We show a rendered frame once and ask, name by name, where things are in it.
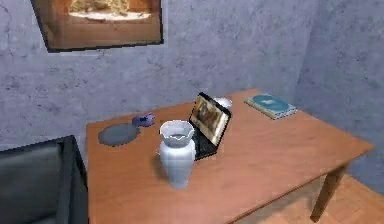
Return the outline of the black open laptop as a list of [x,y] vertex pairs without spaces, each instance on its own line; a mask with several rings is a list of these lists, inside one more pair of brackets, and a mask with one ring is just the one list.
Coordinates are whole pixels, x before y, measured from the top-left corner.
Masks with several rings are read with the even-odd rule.
[[195,160],[217,153],[231,116],[227,108],[210,96],[203,92],[198,94],[189,117],[189,123],[195,130],[192,137],[195,142]]

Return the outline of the white ceramic vase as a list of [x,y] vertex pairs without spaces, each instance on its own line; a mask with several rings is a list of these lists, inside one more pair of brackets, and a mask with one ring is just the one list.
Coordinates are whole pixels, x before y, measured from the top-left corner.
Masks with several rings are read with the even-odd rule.
[[174,189],[185,188],[195,161],[194,128],[188,121],[171,120],[159,130],[162,142],[159,155],[170,185]]

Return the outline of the grey round plate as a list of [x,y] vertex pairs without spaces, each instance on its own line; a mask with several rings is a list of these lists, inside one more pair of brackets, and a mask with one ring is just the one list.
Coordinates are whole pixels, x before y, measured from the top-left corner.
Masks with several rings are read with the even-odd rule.
[[98,140],[101,144],[115,147],[135,140],[139,134],[140,129],[131,123],[116,124],[101,131]]

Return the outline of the teal hardcover book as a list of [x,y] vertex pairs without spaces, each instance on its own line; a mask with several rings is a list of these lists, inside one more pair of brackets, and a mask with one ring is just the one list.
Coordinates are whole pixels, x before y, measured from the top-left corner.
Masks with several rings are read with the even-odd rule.
[[297,111],[295,106],[267,93],[248,97],[245,103],[273,120],[293,115]]

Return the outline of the brown wooden table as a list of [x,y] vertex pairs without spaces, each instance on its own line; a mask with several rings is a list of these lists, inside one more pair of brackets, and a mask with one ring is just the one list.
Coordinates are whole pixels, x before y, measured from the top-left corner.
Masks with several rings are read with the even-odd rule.
[[245,104],[250,94],[231,95],[232,119],[218,152],[197,161],[180,190],[159,162],[159,128],[188,119],[192,103],[155,110],[154,125],[119,147],[98,141],[108,121],[88,124],[89,223],[231,224],[324,176],[311,215],[318,220],[346,166],[372,145],[302,111],[272,120]]

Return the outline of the black framed wall picture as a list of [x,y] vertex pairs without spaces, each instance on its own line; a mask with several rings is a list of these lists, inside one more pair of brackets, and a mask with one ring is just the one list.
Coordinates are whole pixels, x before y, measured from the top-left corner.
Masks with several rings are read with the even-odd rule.
[[162,0],[30,0],[49,52],[161,44]]

